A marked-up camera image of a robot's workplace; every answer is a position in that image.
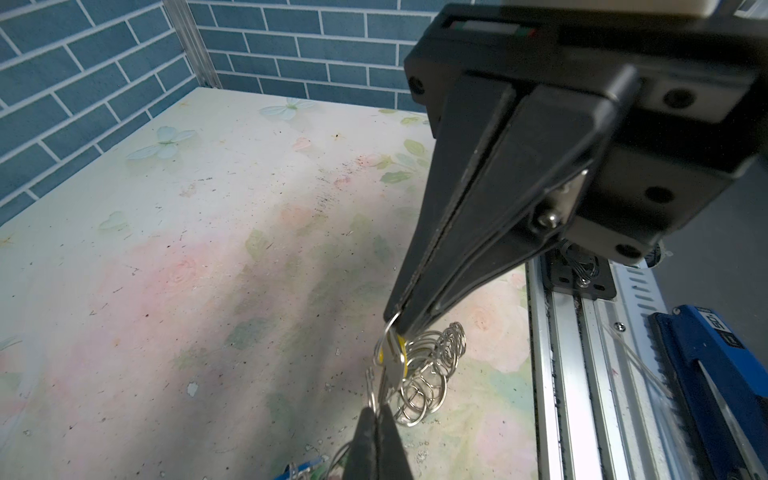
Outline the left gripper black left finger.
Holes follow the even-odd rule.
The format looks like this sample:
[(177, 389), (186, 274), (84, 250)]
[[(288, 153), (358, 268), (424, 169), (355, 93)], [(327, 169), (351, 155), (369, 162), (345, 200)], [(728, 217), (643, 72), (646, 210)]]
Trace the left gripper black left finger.
[(343, 480), (374, 480), (377, 475), (377, 416), (370, 407), (362, 409), (347, 452)]

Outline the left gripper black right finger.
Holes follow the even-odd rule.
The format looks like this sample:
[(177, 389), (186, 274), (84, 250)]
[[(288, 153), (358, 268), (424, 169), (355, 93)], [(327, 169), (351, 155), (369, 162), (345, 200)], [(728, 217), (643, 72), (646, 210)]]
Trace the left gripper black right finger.
[(413, 480), (397, 423), (387, 404), (379, 407), (377, 417), (377, 478)]

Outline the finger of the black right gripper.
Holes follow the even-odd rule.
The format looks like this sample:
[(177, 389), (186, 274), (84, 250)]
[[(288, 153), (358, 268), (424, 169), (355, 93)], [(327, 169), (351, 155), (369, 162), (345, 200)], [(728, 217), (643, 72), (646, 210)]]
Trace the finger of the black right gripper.
[(384, 310), (385, 319), (394, 314), (400, 321), (417, 318), (424, 302), (416, 299), (416, 290), (427, 288), (426, 297), (438, 291), (425, 279), (431, 257), (515, 97), (510, 83), (472, 75), (461, 76), (446, 95), (417, 226)]

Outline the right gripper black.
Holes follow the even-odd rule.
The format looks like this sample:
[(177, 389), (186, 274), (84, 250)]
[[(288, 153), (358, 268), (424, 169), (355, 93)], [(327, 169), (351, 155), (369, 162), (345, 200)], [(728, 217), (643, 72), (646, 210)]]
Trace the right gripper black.
[(767, 153), (767, 24), (734, 15), (449, 4), (407, 56), (434, 134), (463, 75), (516, 97), (419, 287), (411, 338), (570, 241), (632, 264)]

